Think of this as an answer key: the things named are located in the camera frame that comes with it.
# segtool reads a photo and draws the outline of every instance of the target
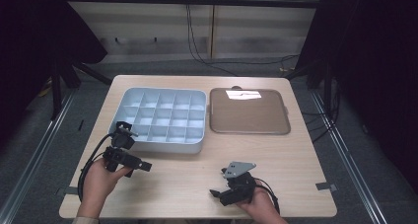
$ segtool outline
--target gray floor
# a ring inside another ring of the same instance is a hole
[[[268,65],[229,63],[216,66],[239,76],[283,75],[279,70],[282,67],[280,63]],[[110,78],[118,74],[232,76],[194,60],[107,64],[94,68]],[[23,193],[22,203],[16,204],[17,212],[16,215],[12,215],[14,217],[12,223],[71,222],[59,216],[62,197],[55,193],[60,187],[69,185],[109,88],[82,72],[79,72],[79,75],[83,83],[80,89],[74,92],[71,107],[51,141],[44,159],[40,161],[39,169],[35,171],[34,178],[29,183],[29,189]],[[291,81],[299,106],[302,112],[317,112],[312,92],[307,89],[305,81],[305,77]],[[64,94],[70,92],[65,87],[63,91]],[[18,183],[21,173],[27,168],[32,154],[50,124],[51,109],[51,94],[36,98],[28,107],[21,126],[16,128],[15,134],[9,139],[7,149],[0,155],[2,167],[0,204],[3,207],[10,203],[9,195]],[[322,119],[318,115],[305,114],[304,118],[312,139],[325,131]],[[377,141],[363,132],[362,125],[349,103],[342,97],[337,127],[372,194],[376,197],[387,223],[418,223],[417,195],[385,158]],[[290,218],[289,222],[373,223],[329,135],[326,134],[319,139],[314,144],[314,148],[327,181],[338,188],[333,193],[338,213],[332,218]],[[137,220],[103,220],[102,223],[137,223]]]

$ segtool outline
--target beige tray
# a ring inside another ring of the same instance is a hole
[[[213,89],[210,127],[215,132],[279,135],[291,130],[282,96],[266,89]]]

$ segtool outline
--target wrist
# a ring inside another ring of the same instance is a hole
[[[287,223],[276,210],[261,211],[251,215],[252,219],[259,224],[284,224]]]
[[[78,217],[90,217],[94,219],[99,219],[99,216],[102,212],[102,209],[105,205],[104,200],[90,200],[84,198],[80,204],[79,210],[77,212]]]

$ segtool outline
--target tray compartment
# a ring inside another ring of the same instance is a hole
[[[197,92],[192,92],[191,99],[190,99],[190,109],[205,111],[206,110],[206,96],[199,94]]]
[[[185,132],[185,143],[196,143],[203,136],[203,129],[188,127]]]
[[[125,106],[139,107],[141,100],[144,97],[143,91],[127,90],[125,97],[123,97],[123,104]]]
[[[188,110],[173,110],[170,120],[171,126],[187,126]]]
[[[117,111],[116,116],[123,118],[123,121],[133,123],[137,113],[138,107],[124,106]]]
[[[159,96],[160,93],[158,91],[153,92],[152,90],[145,90],[139,107],[155,108],[157,106]]]
[[[147,140],[154,142],[166,142],[168,129],[169,128],[167,126],[151,126]]]
[[[174,99],[174,109],[188,110],[190,108],[190,92],[176,92]]]
[[[169,127],[167,134],[168,142],[184,143],[185,140],[185,127]]]
[[[188,113],[187,126],[188,127],[203,127],[205,125],[204,111],[190,110]]]
[[[153,122],[155,109],[139,108],[135,117],[135,124],[151,124]]]
[[[138,137],[134,137],[134,140],[147,141],[150,128],[150,125],[133,124],[131,130],[132,132],[138,134]]]
[[[174,104],[175,94],[171,92],[160,92],[160,96],[157,102],[157,108],[159,109],[172,109]]]
[[[169,125],[170,117],[172,116],[171,109],[156,109],[154,112],[153,125]]]

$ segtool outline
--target hand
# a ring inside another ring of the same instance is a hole
[[[117,181],[132,171],[123,167],[115,172],[105,168],[105,159],[100,158],[92,164],[83,185],[83,201],[77,216],[98,219],[105,205],[105,199],[113,191]]]
[[[285,224],[287,223],[274,208],[270,195],[261,187],[256,187],[252,195],[252,201],[248,200],[237,202],[236,206],[248,213],[251,218],[261,224]]]

